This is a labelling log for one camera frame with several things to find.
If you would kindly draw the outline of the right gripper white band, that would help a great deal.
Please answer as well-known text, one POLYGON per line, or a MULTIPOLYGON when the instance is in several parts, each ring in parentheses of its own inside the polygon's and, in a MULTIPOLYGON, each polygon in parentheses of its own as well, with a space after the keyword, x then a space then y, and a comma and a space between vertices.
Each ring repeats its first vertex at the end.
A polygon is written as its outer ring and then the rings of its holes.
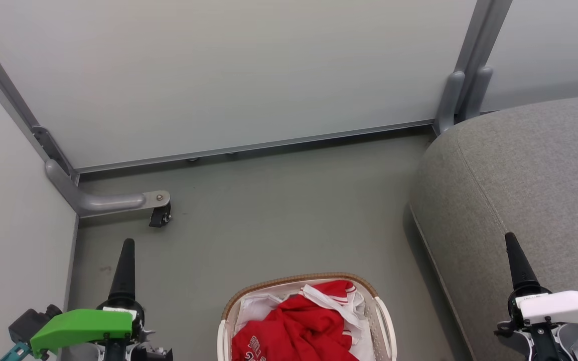
POLYGON ((511 319, 495 336, 525 360, 578 360, 578 291, 541 293, 541 285, 514 233, 505 234, 514 295, 511 319))

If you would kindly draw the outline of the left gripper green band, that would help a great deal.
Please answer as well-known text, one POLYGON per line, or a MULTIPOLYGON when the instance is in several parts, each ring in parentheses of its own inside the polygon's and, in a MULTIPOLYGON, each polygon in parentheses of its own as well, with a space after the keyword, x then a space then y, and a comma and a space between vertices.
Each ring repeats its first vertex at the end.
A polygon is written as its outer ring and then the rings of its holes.
POLYGON ((51 318, 31 338, 31 354, 46 359, 49 353, 89 343, 98 360, 172 360, 172 350, 154 348, 152 331, 144 327, 145 312, 135 300, 135 241, 122 244, 109 299, 97 309, 71 310, 51 318))

